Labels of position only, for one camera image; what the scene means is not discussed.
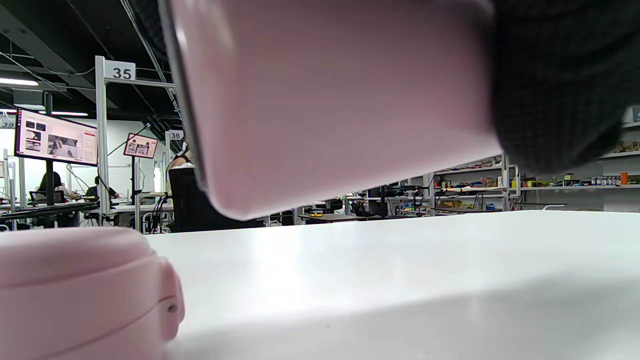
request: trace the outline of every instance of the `white wall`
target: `white wall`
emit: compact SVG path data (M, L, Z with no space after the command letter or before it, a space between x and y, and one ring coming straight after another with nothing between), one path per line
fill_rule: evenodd
M83 124L96 126L95 119L71 119L76 122L81 122ZM143 124L141 122L135 121L118 121L118 120L109 120L107 126L107 139L109 151L112 151L115 147L120 145L127 139L127 135L129 133L137 133ZM141 135L153 137L153 134L149 130L144 130ZM7 149L9 155L13 154L13 139L15 136L14 130L9 129L0 129L0 154L2 149ZM126 166L131 164L131 157L123 155L124 147L121 147L117 151L115 151L112 155L109 156L109 185L115 191L122 193L124 195L131 193L131 168L113 168L113 166ZM163 153L166 151L166 147L159 143L158 148L156 150L156 158L155 160L162 160ZM139 159L140 169L145 175L144 187L145 191L154 191L154 160L152 159ZM17 159L11 160L12 163L17 163ZM25 183L26 183L26 191L33 191L40 185L40 181L42 180L42 176L45 173L45 161L44 160L34 160L34 159L25 159L24 160L25 167ZM76 181L72 178L71 183L68 183L67 180L67 164L66 163L58 163L55 162L53 165L54 171L60 174L62 177L63 183L70 190L77 190L79 192L83 192L86 189L86 186L79 181ZM72 169L77 177L86 182L87 185L93 186L94 179L97 175L97 168L95 167L82 167L80 165L73 165ZM139 184L142 184L142 176L140 176ZM0 191L6 192L2 187L4 186L4 181L0 181Z

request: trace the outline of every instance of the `white table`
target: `white table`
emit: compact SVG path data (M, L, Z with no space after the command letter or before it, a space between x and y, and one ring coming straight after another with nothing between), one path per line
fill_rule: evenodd
M516 211L148 236L167 360L640 358L638 214Z
M155 210L156 205L155 204L150 204L150 205L140 205L140 211L143 213L150 213L153 210ZM117 214L117 213L134 213L136 211L136 206L135 205L116 205L113 207L113 209L109 210L109 214ZM162 207L162 212L163 213L170 213L173 211L173 205L172 204L164 204ZM89 210L89 211L85 211L86 213L92 214L92 213L100 213L100 209L94 209L94 210Z

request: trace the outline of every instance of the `computer screen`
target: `computer screen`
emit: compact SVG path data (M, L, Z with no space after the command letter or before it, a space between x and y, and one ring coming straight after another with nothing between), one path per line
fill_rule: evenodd
M128 156L136 156L138 158L153 159L156 155L157 146L158 139L129 133L129 139L127 140L127 145L124 148L124 154Z
M98 165L98 129L24 109L15 118L15 156Z

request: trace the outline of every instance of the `cable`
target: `cable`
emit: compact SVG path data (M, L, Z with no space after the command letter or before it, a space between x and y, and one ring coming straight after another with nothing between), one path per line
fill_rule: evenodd
M145 172L142 171L142 167L140 167L140 173L142 174L142 186L140 187L140 190L144 190L145 180L147 179L147 176L145 175Z
M78 183L83 183L86 186L86 188L83 189L84 190L84 194L86 195L86 191L91 186L87 185L86 182L84 182L82 179L80 179L79 177L76 176L76 174L73 172L73 170L71 170L71 164L67 164L67 171L69 171L71 173L71 175L78 181Z
M27 69L27 67L23 66L21 63L15 61L13 58L11 58L10 56L8 56L7 54L3 53L0 51L0 55L4 56L5 58L9 59L9 61L11 61L12 63L18 65L20 68L22 68L23 70L25 70L26 72L28 72L29 74L31 74L31 76L33 76L34 78L43 81L47 84L49 84L49 86L53 87L56 91L58 91L59 93L61 93L62 95L68 97L69 99L72 99L72 97L70 95L65 94L65 91L63 89L61 89L58 85L55 85L54 83L52 83L51 81L43 78L42 76L39 76L38 74L36 74L35 72Z
M142 45L145 47L145 50L147 50L147 54L149 55L149 58L151 58L151 62L154 64L154 67L157 70L160 80L163 83L166 83L167 82L166 77L164 76L164 72L160 67L160 64L158 63L158 60L156 59L156 54L154 53L153 49L151 48L151 46L143 36L140 28L138 27L138 23L136 22L136 14L133 11L133 8L131 8L131 4L129 4L129 0L120 0L120 3L122 4L122 7L127 13L127 16L129 16L129 20L131 21L133 28L136 30L136 34L138 34L138 37L140 38L140 42L142 42ZM173 96L173 92L169 88L164 88L164 89L166 90L166 93L169 96L171 103L173 104L173 109L175 110L175 112L178 113L178 117L182 120L182 115L180 114L180 108L178 107L178 102L175 100L175 96Z
M53 70L49 69L48 67L46 67L46 66L44 66L44 65L42 65L42 67L43 67L46 71L48 71L49 73L51 73L51 74L54 74L54 75L66 75L66 76L82 76L82 75L87 75L87 74L89 74L91 71L94 71L94 70L95 70L95 66L94 66L94 67L92 67L92 68L90 68L89 70L87 70L87 71L83 71L83 72L62 72L62 71L53 71Z
M143 132L146 128L151 127L151 123L147 122L142 129L140 129L140 131L138 131L137 133L133 134L132 137L127 137L127 139L121 143L120 145L118 145L118 147L116 147L115 149L113 149L109 154L107 154L107 156L113 154L116 150L118 150L119 148L121 148L124 144L126 144L129 140L133 139L134 137L138 136L141 132Z

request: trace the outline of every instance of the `white metal frame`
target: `white metal frame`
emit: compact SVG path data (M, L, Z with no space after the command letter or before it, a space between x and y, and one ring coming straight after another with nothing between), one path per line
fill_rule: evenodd
M159 88L175 89L175 85L171 83L161 83L157 81L145 80L124 80L124 79L106 79L104 77L104 69L106 60L104 56L95 57L95 108L98 127L98 172L104 184L100 183L100 198L109 198L109 149L107 149L107 84L122 83L140 86L153 86ZM136 220L140 222L140 207L137 199L136 203ZM104 217L109 214L109 202L100 201L100 216Z

